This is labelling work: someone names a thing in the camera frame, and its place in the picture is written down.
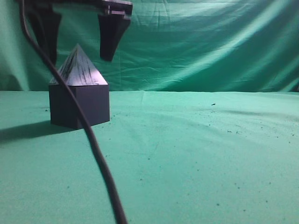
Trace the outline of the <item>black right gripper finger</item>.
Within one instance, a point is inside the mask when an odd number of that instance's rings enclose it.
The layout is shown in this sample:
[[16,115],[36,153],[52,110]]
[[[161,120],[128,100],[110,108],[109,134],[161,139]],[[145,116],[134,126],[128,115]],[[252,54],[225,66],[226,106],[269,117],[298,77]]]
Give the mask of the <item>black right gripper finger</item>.
[[113,60],[118,44],[130,26],[130,19],[120,14],[98,15],[100,28],[100,58]]

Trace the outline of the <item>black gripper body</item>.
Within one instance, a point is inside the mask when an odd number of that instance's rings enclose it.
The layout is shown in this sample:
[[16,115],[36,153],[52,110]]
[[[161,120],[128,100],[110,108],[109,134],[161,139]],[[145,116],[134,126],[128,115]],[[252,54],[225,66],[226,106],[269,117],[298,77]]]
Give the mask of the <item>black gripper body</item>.
[[24,4],[25,15],[38,19],[62,18],[62,14],[55,12],[55,7],[87,9],[99,15],[123,15],[131,16],[133,3],[125,0],[18,0],[18,4]]

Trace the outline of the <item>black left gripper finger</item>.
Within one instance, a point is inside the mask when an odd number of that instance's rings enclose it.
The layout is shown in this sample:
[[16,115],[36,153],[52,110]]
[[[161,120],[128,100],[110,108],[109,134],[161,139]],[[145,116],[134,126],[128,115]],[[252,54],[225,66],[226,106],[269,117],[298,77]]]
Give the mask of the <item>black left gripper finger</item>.
[[62,15],[53,7],[25,7],[37,43],[53,65],[57,62],[57,38]]

